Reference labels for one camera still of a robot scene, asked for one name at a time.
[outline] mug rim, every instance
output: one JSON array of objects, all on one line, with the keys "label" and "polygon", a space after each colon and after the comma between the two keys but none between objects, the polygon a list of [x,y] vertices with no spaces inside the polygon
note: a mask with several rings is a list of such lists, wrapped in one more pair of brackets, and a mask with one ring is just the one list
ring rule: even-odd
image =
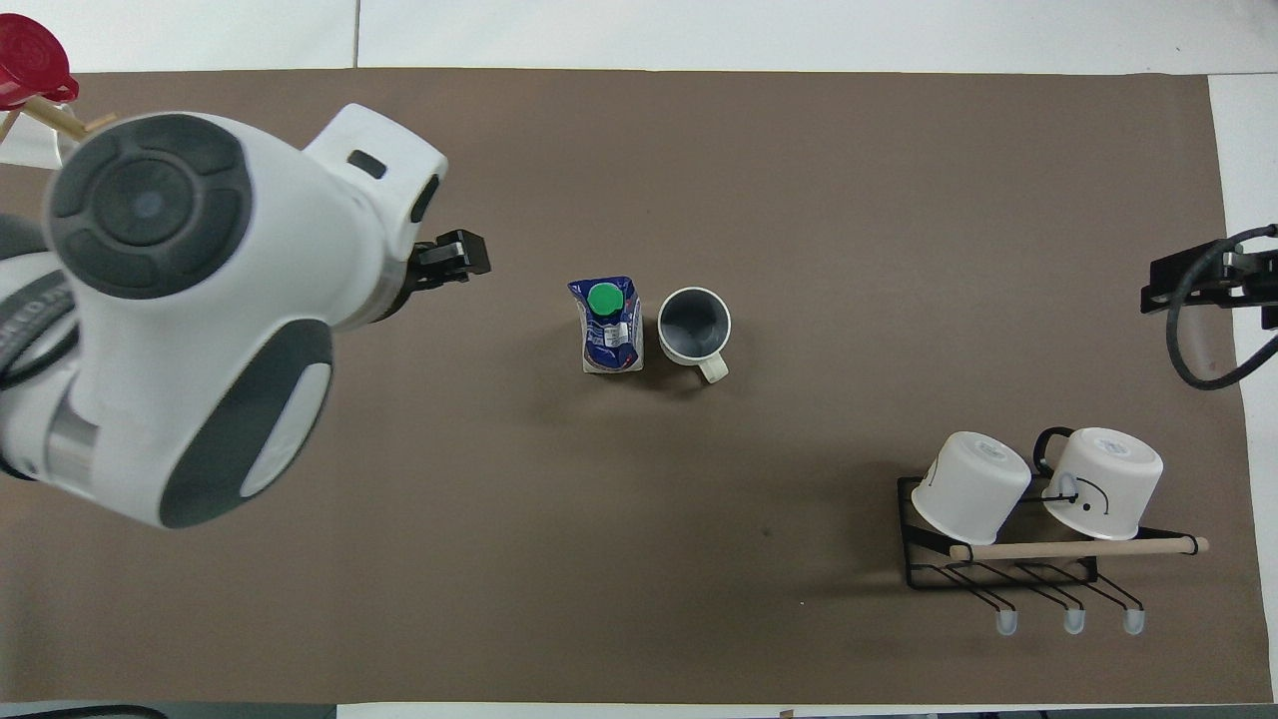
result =
[{"label": "mug rim", "polygon": [[[662,317],[662,314],[666,313],[666,304],[670,304],[671,299],[674,299],[676,295],[682,294],[685,291],[704,291],[705,294],[709,294],[711,296],[714,298],[716,301],[720,303],[720,307],[723,308],[723,314],[727,317],[727,331],[723,332],[723,341],[721,341],[718,344],[718,346],[714,347],[714,351],[711,351],[708,354],[702,354],[700,356],[691,356],[689,354],[684,354],[682,351],[676,350],[674,346],[670,345],[668,341],[666,341],[666,332],[663,332],[662,328],[661,328],[661,317]],[[666,299],[663,299],[662,303],[661,303],[661,308],[657,309],[657,341],[661,342],[661,347],[665,351],[675,354],[680,359],[686,359],[686,361],[689,361],[689,363],[700,364],[700,363],[707,361],[707,359],[709,359],[711,356],[714,356],[716,354],[718,354],[720,351],[722,351],[725,346],[727,346],[727,340],[731,336],[732,336],[732,310],[727,308],[727,301],[723,301],[723,298],[720,296],[718,294],[716,294],[714,290],[712,290],[712,289],[707,289],[707,287],[700,286],[700,285],[681,286],[681,287],[676,289],[675,291],[670,292],[668,295],[666,295]]]}]

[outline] black cable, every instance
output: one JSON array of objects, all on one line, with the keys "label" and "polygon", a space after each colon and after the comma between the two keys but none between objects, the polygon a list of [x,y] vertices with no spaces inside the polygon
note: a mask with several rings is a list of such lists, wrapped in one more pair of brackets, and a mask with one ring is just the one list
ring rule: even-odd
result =
[{"label": "black cable", "polygon": [[1203,269],[1220,258],[1226,252],[1233,252],[1240,243],[1256,236],[1278,236],[1278,225],[1252,227],[1217,240],[1210,249],[1190,264],[1190,268],[1185,271],[1185,276],[1181,277],[1180,284],[1176,285],[1176,290],[1172,291],[1172,296],[1167,301],[1167,354],[1172,358],[1172,368],[1176,369],[1176,374],[1194,390],[1210,391],[1227,388],[1256,372],[1258,368],[1269,361],[1270,356],[1278,354],[1278,336],[1275,336],[1258,349],[1246,363],[1214,381],[1205,381],[1195,375],[1185,364],[1185,356],[1181,354],[1180,336],[1177,335],[1181,321],[1181,307],[1185,305],[1185,299],[1190,295],[1194,282],[1203,273]]},{"label": "black cable", "polygon": [[74,706],[72,709],[52,709],[32,714],[18,714],[10,719],[91,719],[93,716],[141,716],[142,719],[169,719],[158,709],[135,704],[100,704],[97,706]]}]

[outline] white tiled floor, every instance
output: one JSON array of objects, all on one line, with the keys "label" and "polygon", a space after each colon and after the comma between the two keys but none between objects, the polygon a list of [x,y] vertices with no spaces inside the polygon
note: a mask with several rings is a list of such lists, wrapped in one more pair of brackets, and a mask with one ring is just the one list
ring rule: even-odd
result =
[{"label": "white tiled floor", "polygon": [[[1212,78],[1226,216],[1231,231],[1278,221],[1278,75],[1245,75],[1278,73],[1278,3],[1269,0],[10,0],[4,10],[47,24],[74,72],[351,66],[358,33],[363,66],[1242,73]],[[1255,314],[1236,318],[1240,355],[1269,336]],[[1278,522],[1270,520],[1278,516],[1278,361],[1243,383],[1243,397],[1278,659]],[[450,708],[447,715],[458,715]],[[464,715],[548,710],[470,709]],[[773,713],[709,709],[695,714]],[[406,705],[368,711],[359,715],[445,715]],[[662,715],[691,714],[666,708]]]}]

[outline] brown table surface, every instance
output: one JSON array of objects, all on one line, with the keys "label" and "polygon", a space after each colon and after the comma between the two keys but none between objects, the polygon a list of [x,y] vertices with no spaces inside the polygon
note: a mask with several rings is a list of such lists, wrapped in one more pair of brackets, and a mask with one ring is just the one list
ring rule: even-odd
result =
[{"label": "brown table surface", "polygon": [[[452,169],[423,234],[491,275],[343,335],[307,452],[162,533],[0,483],[0,699],[1269,701],[1238,393],[1182,386],[1148,262],[1224,222],[1201,77],[340,70],[87,75],[82,116],[224,114],[303,144],[344,103]],[[35,215],[47,172],[0,169]],[[700,284],[731,375],[581,373],[565,282]],[[1232,354],[1228,317],[1201,332]],[[956,430],[1140,437],[1145,516],[1068,636],[902,585],[895,480]]]}]

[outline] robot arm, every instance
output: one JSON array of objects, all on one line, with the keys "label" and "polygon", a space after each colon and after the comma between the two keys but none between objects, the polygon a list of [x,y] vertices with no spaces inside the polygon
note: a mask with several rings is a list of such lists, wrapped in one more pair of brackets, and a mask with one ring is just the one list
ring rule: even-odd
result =
[{"label": "robot arm", "polygon": [[[414,241],[446,170],[358,105],[302,151],[199,114],[93,134],[46,193],[51,252],[0,252],[5,296],[63,287],[75,304],[43,327],[0,317],[24,331],[0,368],[5,469],[160,527],[256,497],[311,434],[334,329],[488,271],[465,230]],[[31,227],[0,243],[31,245]]]}]

